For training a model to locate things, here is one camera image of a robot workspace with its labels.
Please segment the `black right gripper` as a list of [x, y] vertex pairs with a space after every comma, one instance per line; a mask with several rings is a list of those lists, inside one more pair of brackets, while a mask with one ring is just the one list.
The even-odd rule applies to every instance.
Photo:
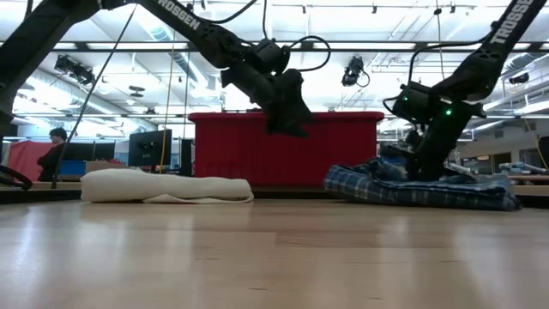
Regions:
[[407, 158], [408, 178], [412, 181], [439, 180], [444, 172], [444, 162], [473, 116], [485, 117], [481, 103], [443, 103], [418, 148]]

